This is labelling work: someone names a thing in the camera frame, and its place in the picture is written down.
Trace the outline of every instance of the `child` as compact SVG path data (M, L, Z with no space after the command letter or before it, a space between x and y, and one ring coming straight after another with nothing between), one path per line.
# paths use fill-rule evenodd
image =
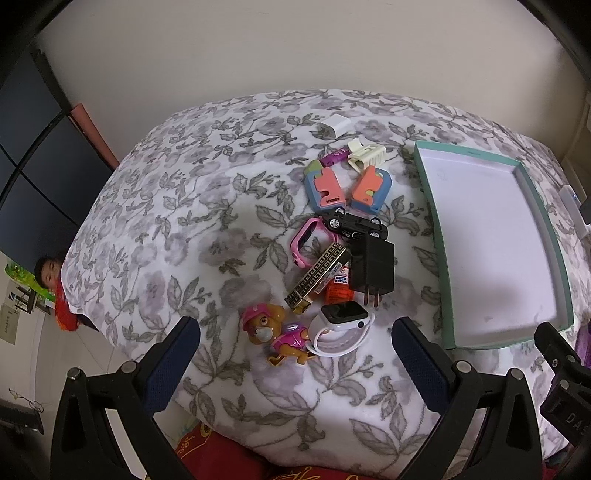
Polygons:
M78 324L82 323L87 327L99 329L90 319L81 314L74 314L70 311L70 305L66 300L64 288L61 284L61 265L63 261L56 257L41 257L35 264L35 280L40 286L56 294L56 320L62 330L76 330Z
M37 260L34 272L37 283L55 293L60 279L61 263L61 260L53 257L41 257Z

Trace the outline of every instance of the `floor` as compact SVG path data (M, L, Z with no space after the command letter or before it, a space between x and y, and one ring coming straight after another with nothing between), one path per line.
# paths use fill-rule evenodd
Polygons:
M46 316L37 357L35 396L45 407L41 414L45 428L41 445L47 456L50 454L53 424L66 372L71 367L79 367L88 376L111 373L127 360L101 333L83 325L75 332L65 332L60 330L53 318ZM125 434L117 412L108 411L107 415L131 472L143 478L145 470ZM176 447L185 427L194 420L175 402L171 402L166 410L155 414L154 418L173 447Z

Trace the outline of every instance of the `pink helmet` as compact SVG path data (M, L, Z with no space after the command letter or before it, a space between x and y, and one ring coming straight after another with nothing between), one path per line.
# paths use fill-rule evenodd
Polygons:
M269 312L266 303L257 303L256 305L247 307L246 310L244 310L244 312L242 313L242 316L240 317L240 320L242 322L242 330L246 332L246 324L250 322L250 320L252 320L254 317L259 316L261 313L269 317L271 316L271 312Z

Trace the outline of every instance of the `white wall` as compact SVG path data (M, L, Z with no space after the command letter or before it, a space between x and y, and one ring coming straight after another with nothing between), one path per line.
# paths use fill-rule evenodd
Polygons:
M577 135L561 164L581 201L591 194L591 92L587 93L586 103Z
M74 0L40 44L120 159L174 111L313 87L438 100L561 156L584 98L517 0Z
M0 305L4 302L10 277L4 273L6 255L0 252ZM35 398L35 370L37 349L45 314L35 309L31 314L21 312L18 318L17 339L12 345L0 339L0 398L21 405L23 400L14 400L8 392L12 388L21 395Z

